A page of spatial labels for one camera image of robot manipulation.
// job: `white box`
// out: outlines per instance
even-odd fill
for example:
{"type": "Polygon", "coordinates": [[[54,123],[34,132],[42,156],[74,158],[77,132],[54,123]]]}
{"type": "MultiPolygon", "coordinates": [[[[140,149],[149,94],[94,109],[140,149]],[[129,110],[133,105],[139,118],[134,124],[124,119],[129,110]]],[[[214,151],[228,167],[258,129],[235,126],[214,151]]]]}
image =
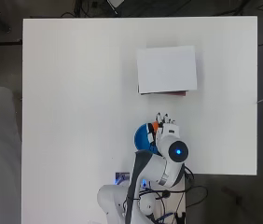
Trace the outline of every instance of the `white box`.
{"type": "Polygon", "coordinates": [[[139,93],[197,89],[194,46],[138,49],[139,93]]]}

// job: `blue light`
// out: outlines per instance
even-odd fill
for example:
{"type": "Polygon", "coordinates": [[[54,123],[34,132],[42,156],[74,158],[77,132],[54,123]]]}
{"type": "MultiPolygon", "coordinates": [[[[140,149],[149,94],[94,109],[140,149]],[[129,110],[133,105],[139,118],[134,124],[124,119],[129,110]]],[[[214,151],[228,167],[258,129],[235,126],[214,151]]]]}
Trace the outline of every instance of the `blue light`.
{"type": "Polygon", "coordinates": [[[146,185],[147,185],[147,182],[146,182],[146,180],[145,180],[145,179],[143,179],[143,181],[142,181],[142,187],[143,187],[143,188],[145,188],[145,187],[146,187],[146,185]]]}

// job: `blue bowl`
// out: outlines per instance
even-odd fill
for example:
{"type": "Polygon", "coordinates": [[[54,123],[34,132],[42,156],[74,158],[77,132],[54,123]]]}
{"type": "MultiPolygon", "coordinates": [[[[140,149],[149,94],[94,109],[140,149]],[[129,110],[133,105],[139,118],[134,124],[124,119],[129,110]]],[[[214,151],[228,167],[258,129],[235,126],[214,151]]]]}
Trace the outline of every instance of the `blue bowl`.
{"type": "Polygon", "coordinates": [[[151,151],[152,153],[157,154],[158,153],[158,148],[150,146],[150,143],[148,141],[148,132],[146,128],[147,124],[143,124],[138,128],[137,132],[134,135],[134,144],[135,147],[138,150],[148,150],[151,151]]]}

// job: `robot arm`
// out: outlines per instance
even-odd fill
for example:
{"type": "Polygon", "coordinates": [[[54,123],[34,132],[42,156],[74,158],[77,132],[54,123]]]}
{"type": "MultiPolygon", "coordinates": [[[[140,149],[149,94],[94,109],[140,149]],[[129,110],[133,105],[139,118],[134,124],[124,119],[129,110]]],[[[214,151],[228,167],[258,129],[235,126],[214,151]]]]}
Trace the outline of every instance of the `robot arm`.
{"type": "Polygon", "coordinates": [[[128,189],[118,188],[120,186],[103,186],[100,189],[98,203],[106,213],[109,224],[153,224],[139,207],[142,180],[171,188],[184,175],[188,149],[180,140],[179,127],[163,119],[154,137],[159,155],[147,150],[135,153],[128,189]],[[121,206],[125,200],[126,209],[121,206]]]}
{"type": "Polygon", "coordinates": [[[171,188],[184,175],[187,145],[180,141],[178,126],[164,123],[158,128],[156,144],[160,155],[146,150],[136,152],[127,195],[125,224],[152,224],[138,206],[140,185],[143,179],[171,188]]]}

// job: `white table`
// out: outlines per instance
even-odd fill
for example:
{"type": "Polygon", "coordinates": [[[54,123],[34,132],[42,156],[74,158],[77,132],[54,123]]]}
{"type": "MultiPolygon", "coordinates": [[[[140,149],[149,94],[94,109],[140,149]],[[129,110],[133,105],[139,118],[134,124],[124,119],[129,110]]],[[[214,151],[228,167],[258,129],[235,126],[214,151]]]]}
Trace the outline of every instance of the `white table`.
{"type": "Polygon", "coordinates": [[[200,174],[256,174],[256,17],[25,20],[22,224],[105,223],[97,190],[168,113],[200,174]],[[136,50],[194,45],[198,90],[137,93],[136,50]]]}

